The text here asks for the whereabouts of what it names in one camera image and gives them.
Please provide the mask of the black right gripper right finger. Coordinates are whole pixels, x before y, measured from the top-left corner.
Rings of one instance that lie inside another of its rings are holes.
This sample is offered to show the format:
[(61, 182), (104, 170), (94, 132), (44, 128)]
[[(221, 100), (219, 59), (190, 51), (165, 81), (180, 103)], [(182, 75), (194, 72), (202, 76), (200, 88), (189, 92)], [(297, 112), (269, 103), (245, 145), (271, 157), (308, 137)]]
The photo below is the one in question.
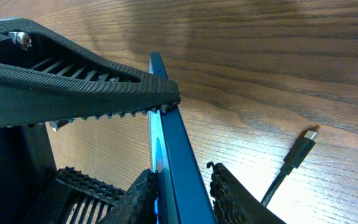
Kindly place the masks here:
[(211, 161), (206, 167), (213, 169), (209, 193), (219, 224), (284, 224), (254, 198), (222, 163)]

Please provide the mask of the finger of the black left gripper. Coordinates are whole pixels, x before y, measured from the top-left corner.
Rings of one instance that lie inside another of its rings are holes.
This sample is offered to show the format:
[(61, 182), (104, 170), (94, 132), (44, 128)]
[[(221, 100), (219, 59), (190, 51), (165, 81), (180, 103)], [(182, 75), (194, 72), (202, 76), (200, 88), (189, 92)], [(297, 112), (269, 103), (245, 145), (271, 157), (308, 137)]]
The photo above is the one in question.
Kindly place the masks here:
[(73, 167), (59, 169), (41, 191), (24, 222), (98, 223), (125, 192)]
[(102, 218), (102, 224), (156, 224), (157, 175), (144, 170), (119, 203)]

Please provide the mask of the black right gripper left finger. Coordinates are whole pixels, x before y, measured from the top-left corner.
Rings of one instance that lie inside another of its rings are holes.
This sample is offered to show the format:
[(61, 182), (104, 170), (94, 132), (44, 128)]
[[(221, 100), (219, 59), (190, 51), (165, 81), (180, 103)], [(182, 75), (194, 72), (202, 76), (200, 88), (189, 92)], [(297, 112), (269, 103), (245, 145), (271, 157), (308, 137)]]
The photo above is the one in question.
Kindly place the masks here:
[(169, 110), (175, 81), (110, 61), (28, 19), (0, 20), (0, 128)]

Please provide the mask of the blue Galaxy smartphone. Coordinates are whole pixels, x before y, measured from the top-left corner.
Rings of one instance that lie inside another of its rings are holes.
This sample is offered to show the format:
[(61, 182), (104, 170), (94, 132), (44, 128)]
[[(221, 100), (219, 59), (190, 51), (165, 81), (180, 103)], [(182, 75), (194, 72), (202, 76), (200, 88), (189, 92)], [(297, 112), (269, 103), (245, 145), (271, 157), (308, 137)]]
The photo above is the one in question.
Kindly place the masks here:
[(158, 177), (158, 223), (216, 223), (180, 110), (149, 114), (151, 169)]

